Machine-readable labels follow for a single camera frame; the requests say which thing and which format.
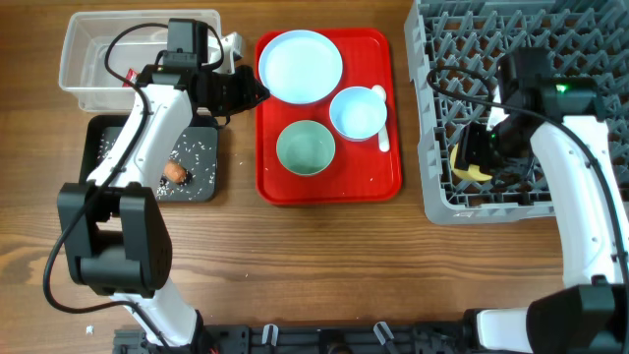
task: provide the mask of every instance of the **wooden table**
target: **wooden table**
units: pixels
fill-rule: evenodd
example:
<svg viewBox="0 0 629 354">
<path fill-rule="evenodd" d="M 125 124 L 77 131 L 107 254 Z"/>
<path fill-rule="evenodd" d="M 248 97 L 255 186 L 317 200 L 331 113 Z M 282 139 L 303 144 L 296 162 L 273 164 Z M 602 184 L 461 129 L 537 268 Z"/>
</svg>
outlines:
<svg viewBox="0 0 629 354">
<path fill-rule="evenodd" d="M 78 11 L 213 8 L 223 32 L 246 39 L 250 65 L 257 39 L 270 30 L 373 27 L 390 41 L 404 170 L 396 198 L 268 205 L 256 192 L 255 115 L 246 112 L 222 137 L 214 200 L 162 207 L 174 246 L 171 276 L 208 324 L 454 320 L 468 308 L 527 306 L 561 288 L 554 219 L 480 226 L 426 219 L 403 32 L 411 0 L 132 2 L 0 5 L 0 352 L 110 353 L 113 330 L 136 327 L 124 309 L 62 314 L 41 292 L 60 232 L 57 194 L 77 179 L 93 116 L 57 86 L 64 35 Z M 53 291 L 74 306 L 107 300 L 70 280 L 65 257 L 54 268 Z"/>
</svg>

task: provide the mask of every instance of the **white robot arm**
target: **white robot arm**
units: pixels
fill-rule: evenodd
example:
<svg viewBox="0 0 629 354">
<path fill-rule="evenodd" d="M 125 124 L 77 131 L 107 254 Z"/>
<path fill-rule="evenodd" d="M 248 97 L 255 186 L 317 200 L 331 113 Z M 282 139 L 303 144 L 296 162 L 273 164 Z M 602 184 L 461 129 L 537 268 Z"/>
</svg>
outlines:
<svg viewBox="0 0 629 354">
<path fill-rule="evenodd" d="M 538 354 L 619 350 L 627 344 L 627 237 L 629 223 L 613 174 L 608 129 L 596 82 L 555 78 L 547 53 L 520 48 L 498 62 L 500 95 L 493 103 L 445 91 L 456 99 L 492 106 L 489 123 L 464 129 L 455 168 L 478 165 L 484 174 L 526 147 L 538 158 L 552 197 L 563 250 L 565 290 L 529 308 L 470 310 L 479 349 Z"/>
<path fill-rule="evenodd" d="M 617 186 L 607 145 L 608 129 L 594 116 L 565 116 L 564 125 L 590 147 L 599 160 L 607 183 Z M 615 240 L 600 182 L 576 144 L 556 127 L 544 123 L 531 137 L 533 153 L 540 161 L 553 200 L 563 252 L 563 283 L 566 288 L 591 284 L 603 275 L 621 284 L 615 262 Z M 624 204 L 612 188 L 620 218 L 623 242 L 629 235 Z M 528 308 L 485 310 L 477 314 L 481 346 L 492 350 L 532 353 L 527 333 Z"/>
</svg>

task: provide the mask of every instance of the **light blue bowl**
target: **light blue bowl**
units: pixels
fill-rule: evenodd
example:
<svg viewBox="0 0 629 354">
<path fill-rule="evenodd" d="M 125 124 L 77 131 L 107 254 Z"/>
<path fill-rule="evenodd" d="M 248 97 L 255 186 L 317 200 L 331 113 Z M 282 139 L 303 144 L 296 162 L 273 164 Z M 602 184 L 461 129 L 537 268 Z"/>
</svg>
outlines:
<svg viewBox="0 0 629 354">
<path fill-rule="evenodd" d="M 330 103 L 330 120 L 343 138 L 362 142 L 384 127 L 386 104 L 372 89 L 345 88 Z"/>
</svg>

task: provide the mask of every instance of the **gray dish rack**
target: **gray dish rack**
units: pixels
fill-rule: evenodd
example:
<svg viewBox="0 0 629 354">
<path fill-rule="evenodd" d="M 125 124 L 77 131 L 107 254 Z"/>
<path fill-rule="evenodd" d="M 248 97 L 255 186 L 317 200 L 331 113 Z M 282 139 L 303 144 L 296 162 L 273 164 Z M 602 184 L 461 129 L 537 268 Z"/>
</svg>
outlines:
<svg viewBox="0 0 629 354">
<path fill-rule="evenodd" d="M 592 77 L 599 84 L 616 179 L 629 207 L 629 1 L 415 0 L 404 24 L 409 75 L 420 113 L 418 154 L 426 215 L 438 224 L 516 221 L 553 216 L 543 171 L 494 190 L 489 182 L 458 179 L 449 163 L 463 127 L 486 122 L 489 110 L 435 94 L 426 82 L 437 65 L 481 72 L 497 85 L 497 60 L 520 46 L 545 47 L 557 76 Z M 478 80 L 442 72 L 437 84 L 487 95 Z"/>
</svg>

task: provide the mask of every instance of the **black tray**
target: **black tray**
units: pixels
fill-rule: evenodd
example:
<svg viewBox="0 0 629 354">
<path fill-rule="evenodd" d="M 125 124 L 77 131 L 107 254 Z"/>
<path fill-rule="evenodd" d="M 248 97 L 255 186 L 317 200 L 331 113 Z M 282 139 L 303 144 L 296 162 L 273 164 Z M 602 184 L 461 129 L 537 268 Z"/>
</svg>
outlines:
<svg viewBox="0 0 629 354">
<path fill-rule="evenodd" d="M 126 115 L 99 115 L 87 125 L 86 147 L 79 182 L 107 156 L 127 122 Z M 173 146 L 170 159 L 182 165 L 189 173 L 185 185 L 177 185 L 162 178 L 153 191 L 159 202 L 204 202 L 210 200 L 216 187 L 216 160 L 218 131 L 202 116 L 193 118 Z"/>
</svg>

